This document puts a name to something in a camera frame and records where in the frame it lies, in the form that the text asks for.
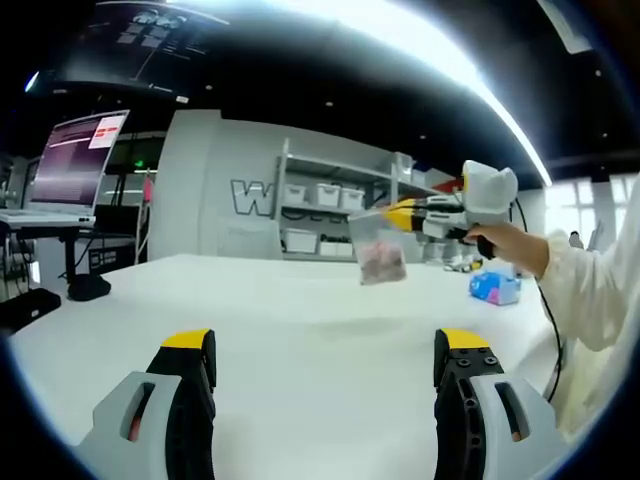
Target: white jacket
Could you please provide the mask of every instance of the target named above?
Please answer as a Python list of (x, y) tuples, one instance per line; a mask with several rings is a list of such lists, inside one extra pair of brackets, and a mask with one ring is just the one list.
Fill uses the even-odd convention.
[(558, 427), (573, 437), (597, 418), (627, 371), (640, 326), (640, 181), (619, 238), (604, 254), (549, 238), (539, 281), (560, 333), (577, 339), (553, 405)]

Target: black computer mouse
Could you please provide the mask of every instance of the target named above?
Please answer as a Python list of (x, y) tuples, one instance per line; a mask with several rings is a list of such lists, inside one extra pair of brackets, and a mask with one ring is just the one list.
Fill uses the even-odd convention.
[(82, 273), (76, 275), (75, 280), (69, 285), (69, 298), (76, 302), (88, 302), (96, 298), (104, 297), (111, 292), (111, 284), (100, 275)]

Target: hand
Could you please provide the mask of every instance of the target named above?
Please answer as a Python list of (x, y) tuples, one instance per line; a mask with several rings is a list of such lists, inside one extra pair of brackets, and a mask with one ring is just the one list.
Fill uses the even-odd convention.
[(541, 278), (549, 263), (549, 244), (544, 238), (530, 235), (511, 224), (477, 225), (467, 233), (467, 240), (482, 235), (495, 245), (497, 257)]

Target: white sleeve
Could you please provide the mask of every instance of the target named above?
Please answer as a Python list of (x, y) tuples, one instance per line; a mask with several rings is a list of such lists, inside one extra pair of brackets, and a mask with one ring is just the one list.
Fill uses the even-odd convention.
[(640, 283), (640, 180), (618, 240), (600, 255), (549, 237), (549, 264), (539, 281), (558, 329), (600, 351), (615, 343)]

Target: black handle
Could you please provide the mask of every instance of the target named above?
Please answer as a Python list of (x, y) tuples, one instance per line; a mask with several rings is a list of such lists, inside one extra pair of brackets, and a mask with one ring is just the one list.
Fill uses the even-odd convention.
[(489, 240), (487, 240), (486, 237), (483, 237), (482, 235), (478, 235), (478, 252), (480, 252), (480, 255), (482, 255), (483, 257), (491, 260), (492, 258), (496, 258), (496, 256), (493, 253), (493, 243), (491, 243)]

